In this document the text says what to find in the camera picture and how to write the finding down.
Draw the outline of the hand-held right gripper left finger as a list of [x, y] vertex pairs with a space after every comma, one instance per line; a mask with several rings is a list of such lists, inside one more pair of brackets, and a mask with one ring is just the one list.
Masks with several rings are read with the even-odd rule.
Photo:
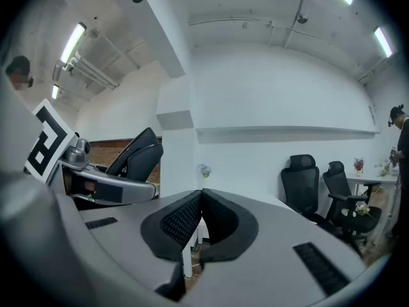
[[185, 288], [182, 251], [165, 225], [194, 218], [200, 191], [113, 208], [77, 210], [56, 200], [69, 246], [84, 274], [68, 283], [76, 302], [201, 302], [198, 287]]

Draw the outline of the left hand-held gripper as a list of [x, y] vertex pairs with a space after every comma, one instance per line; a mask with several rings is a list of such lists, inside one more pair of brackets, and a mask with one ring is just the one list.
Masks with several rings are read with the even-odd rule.
[[[43, 129], [25, 163], [24, 171], [49, 186], [55, 193], [70, 196], [78, 209], [90, 209], [93, 192], [86, 190], [86, 180], [75, 177], [89, 164], [90, 145], [81, 139], [44, 99], [33, 110]], [[95, 174], [95, 201], [101, 204], [136, 204], [152, 200], [156, 187], [148, 182], [116, 177], [128, 158], [158, 144], [151, 127], [144, 129], [118, 155], [105, 173]]]

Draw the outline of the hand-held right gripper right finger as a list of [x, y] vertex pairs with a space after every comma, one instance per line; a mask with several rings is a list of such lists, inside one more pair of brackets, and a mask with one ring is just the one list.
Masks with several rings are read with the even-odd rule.
[[352, 282], [365, 270], [343, 241], [282, 204], [214, 190], [251, 212], [259, 226], [253, 243], [233, 261], [205, 264], [191, 291], [189, 306], [310, 306], [326, 298], [294, 250], [312, 243]]

